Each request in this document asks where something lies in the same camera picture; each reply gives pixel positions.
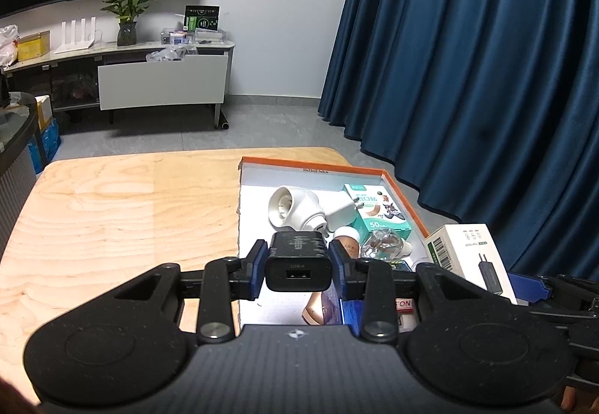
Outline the right hand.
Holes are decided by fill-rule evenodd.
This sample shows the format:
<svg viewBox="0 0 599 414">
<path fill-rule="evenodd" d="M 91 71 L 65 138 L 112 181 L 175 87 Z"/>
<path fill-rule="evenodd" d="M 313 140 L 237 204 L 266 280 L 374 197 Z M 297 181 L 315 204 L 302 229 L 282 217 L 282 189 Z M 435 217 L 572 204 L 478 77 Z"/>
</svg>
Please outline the right hand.
<svg viewBox="0 0 599 414">
<path fill-rule="evenodd" d="M 563 390 L 562 400 L 560 401 L 560 408 L 565 412 L 572 412 L 573 409 L 578 405 L 578 394 L 577 390 L 573 387 L 567 386 Z"/>
</svg>

